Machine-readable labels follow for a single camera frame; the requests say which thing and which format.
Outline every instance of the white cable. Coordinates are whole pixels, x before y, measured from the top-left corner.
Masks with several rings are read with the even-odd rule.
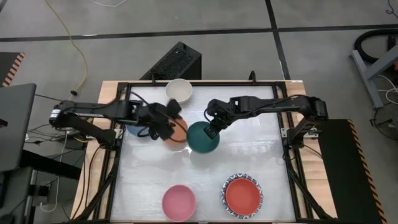
[[[89,1],[91,1],[92,3],[97,4],[99,6],[103,6],[103,7],[118,7],[118,6],[120,6],[121,4],[123,4],[127,0],[123,0],[123,1],[121,1],[120,3],[118,3],[118,4],[114,5],[114,6],[101,4],[99,2],[94,2],[93,0],[89,0]]]
[[[388,79],[388,78],[385,77],[384,75],[378,75],[378,76],[379,76],[379,77],[382,77],[382,78],[384,78],[384,79],[386,79],[386,80],[392,85],[392,88],[389,89],[389,90],[378,90],[378,91],[385,91],[385,92],[386,92],[386,99],[387,99],[390,103],[393,103],[393,104],[397,104],[397,105],[398,105],[398,102],[392,101],[392,100],[388,97],[388,94],[389,94],[391,91],[394,91],[394,90],[395,90],[395,92],[398,93],[398,89],[396,88],[396,86],[393,84],[393,82],[392,82],[390,79]]]
[[[62,162],[63,150],[65,149],[65,146],[67,145],[67,139],[68,139],[68,132],[65,131],[65,142],[63,143],[63,147],[62,147],[62,150],[61,150],[60,162]],[[58,204],[58,191],[59,191],[59,189],[60,189],[60,176],[57,177],[57,194],[56,194],[56,196],[55,196],[55,206],[54,206],[53,209],[51,209],[51,210],[46,210],[46,209],[44,209],[44,208],[42,207],[42,206],[43,206],[43,202],[42,202],[42,203],[40,203],[40,209],[41,209],[43,212],[53,212],[53,211],[57,208],[57,204]]]

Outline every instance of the black and orange striped edge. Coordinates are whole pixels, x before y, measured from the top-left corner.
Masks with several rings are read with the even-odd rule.
[[[347,121],[349,122],[349,126],[351,128],[351,131],[353,132],[354,140],[355,140],[355,143],[356,143],[356,147],[358,148],[358,153],[359,153],[359,156],[360,156],[360,158],[362,160],[362,165],[363,165],[363,167],[365,169],[365,174],[366,174],[366,176],[368,178],[369,187],[370,187],[370,189],[372,190],[372,193],[373,193],[374,203],[376,203],[376,207],[379,210],[381,223],[382,224],[387,224],[386,216],[384,215],[383,207],[381,206],[381,202],[379,200],[379,196],[377,194],[376,187],[374,186],[374,183],[373,183],[371,172],[369,171],[369,168],[368,168],[368,163],[366,162],[365,155],[363,154],[363,150],[361,148],[361,144],[359,143],[359,138],[358,138],[358,135],[356,134],[354,123],[350,119],[348,119]]]
[[[18,68],[21,65],[24,57],[25,57],[25,53],[24,52],[20,53],[17,56],[17,58],[15,59],[14,63],[12,64],[10,70],[8,71],[7,77],[4,79],[4,81],[2,83],[2,85],[4,87],[7,87],[7,86],[11,85],[11,82],[14,79],[14,77],[15,77],[17,71],[18,71]]]

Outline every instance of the black device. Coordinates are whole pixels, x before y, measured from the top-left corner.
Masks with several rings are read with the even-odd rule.
[[[172,47],[140,80],[201,80],[201,53],[182,42]]]

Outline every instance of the white bowl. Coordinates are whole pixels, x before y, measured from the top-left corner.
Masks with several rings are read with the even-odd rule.
[[[182,78],[174,79],[167,84],[166,95],[178,103],[185,103],[192,96],[192,85]]]

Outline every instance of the patterned plate rim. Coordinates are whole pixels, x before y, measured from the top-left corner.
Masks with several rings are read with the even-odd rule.
[[[252,213],[252,214],[250,214],[250,215],[239,215],[239,214],[237,214],[236,212],[232,211],[232,209],[230,209],[230,207],[228,206],[228,204],[226,203],[226,200],[225,200],[225,193],[226,193],[226,189],[228,188],[228,185],[229,185],[232,181],[234,181],[234,180],[236,180],[236,179],[240,179],[240,178],[245,178],[245,179],[247,179],[247,180],[250,180],[251,182],[253,182],[253,183],[257,186],[257,188],[258,188],[259,191],[260,191],[260,204],[259,204],[259,207],[258,207],[258,209],[257,209],[254,213]],[[238,217],[239,219],[248,219],[248,218],[253,217],[255,214],[257,214],[257,213],[259,212],[260,208],[262,207],[263,198],[264,198],[264,196],[263,196],[263,194],[262,194],[262,189],[261,189],[261,186],[260,186],[259,182],[256,181],[256,180],[255,180],[253,177],[251,177],[250,175],[243,174],[243,173],[233,174],[233,175],[231,175],[230,177],[228,177],[228,179],[226,180],[226,182],[224,182],[223,187],[221,188],[221,201],[222,201],[222,203],[223,203],[223,205],[224,205],[225,210],[226,210],[229,214],[231,214],[231,215],[233,215],[233,216],[235,216],[235,217]]]

